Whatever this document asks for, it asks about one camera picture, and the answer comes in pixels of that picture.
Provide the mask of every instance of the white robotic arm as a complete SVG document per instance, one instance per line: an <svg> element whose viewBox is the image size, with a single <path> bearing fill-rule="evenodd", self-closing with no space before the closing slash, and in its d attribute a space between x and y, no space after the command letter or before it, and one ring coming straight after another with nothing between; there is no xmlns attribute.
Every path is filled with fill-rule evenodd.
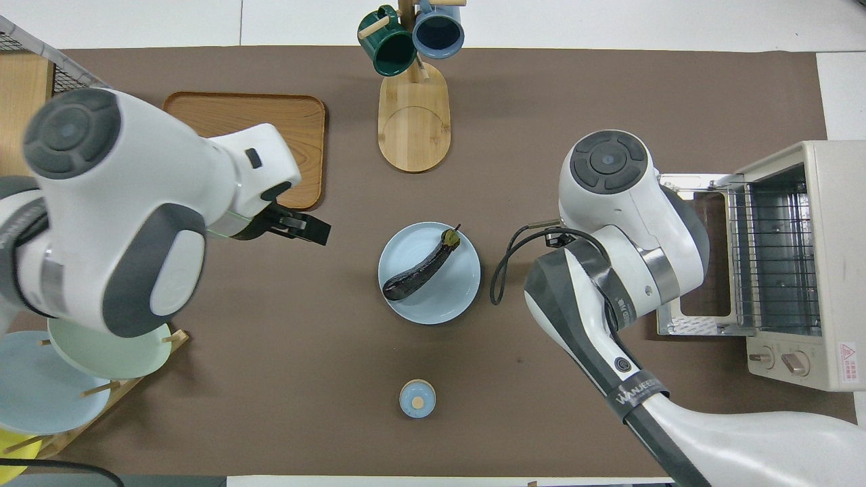
<svg viewBox="0 0 866 487"><path fill-rule="evenodd" d="M589 235L535 262L527 306L677 485L863 483L864 429L817 414L681 408L619 342L619 329L700 285L708 260L706 231L656 182L640 139L583 138L565 158L559 191L565 227Z"/></svg>
<svg viewBox="0 0 866 487"><path fill-rule="evenodd" d="M29 308L138 336L190 300L208 235L325 244L330 231L275 202L301 173L269 124L204 139L129 94L85 88L34 116L24 155L35 179L0 179L5 326Z"/></svg>

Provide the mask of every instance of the toaster oven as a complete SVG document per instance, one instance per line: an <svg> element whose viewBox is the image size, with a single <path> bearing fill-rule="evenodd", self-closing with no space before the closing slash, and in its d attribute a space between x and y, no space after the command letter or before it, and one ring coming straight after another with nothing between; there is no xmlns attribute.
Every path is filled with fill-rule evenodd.
<svg viewBox="0 0 866 487"><path fill-rule="evenodd" d="M751 373L866 390L866 141L800 142L660 183L696 209L711 250L704 284L659 308L659 333L744 335Z"/></svg>

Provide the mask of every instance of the brown tablecloth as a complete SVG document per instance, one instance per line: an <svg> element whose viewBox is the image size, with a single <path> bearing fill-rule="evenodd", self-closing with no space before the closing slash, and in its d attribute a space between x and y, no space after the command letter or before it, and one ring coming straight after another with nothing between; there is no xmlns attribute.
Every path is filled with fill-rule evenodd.
<svg viewBox="0 0 866 487"><path fill-rule="evenodd" d="M157 106L176 91L228 91L310 94L328 111L314 211L333 225L327 247L211 242L175 320L192 341L61 455L129 474L663 475L527 311L522 282L547 249L515 256L499 307L489 275L514 230L557 217L559 168L589 132L637 134L662 172L730 172L825 138L811 54L465 49L435 62L453 140L424 174L379 153L381 78L360 48L67 54ZM462 223L484 274L474 304L438 327L398 317L377 284L385 243L421 221ZM654 326L644 318L624 340L682 406L854 418L849 393L749 374L743 339L663 340ZM427 419L397 406L415 378L436 388Z"/></svg>

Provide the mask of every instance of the warning label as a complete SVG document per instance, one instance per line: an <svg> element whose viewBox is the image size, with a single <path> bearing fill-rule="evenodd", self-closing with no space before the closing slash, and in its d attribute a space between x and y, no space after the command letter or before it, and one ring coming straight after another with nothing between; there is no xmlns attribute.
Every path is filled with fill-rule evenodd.
<svg viewBox="0 0 866 487"><path fill-rule="evenodd" d="M859 382L857 374L857 347L853 341L839 342L839 358L842 359L842 369L839 371L842 382Z"/></svg>

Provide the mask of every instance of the warning triangle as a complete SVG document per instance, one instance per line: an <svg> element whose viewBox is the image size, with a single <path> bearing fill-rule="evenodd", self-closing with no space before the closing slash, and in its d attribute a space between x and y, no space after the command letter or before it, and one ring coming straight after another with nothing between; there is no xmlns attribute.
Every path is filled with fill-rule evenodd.
<svg viewBox="0 0 866 487"><path fill-rule="evenodd" d="M842 360L848 360L848 357L854 354L854 348L851 348L844 343L842 345Z"/></svg>

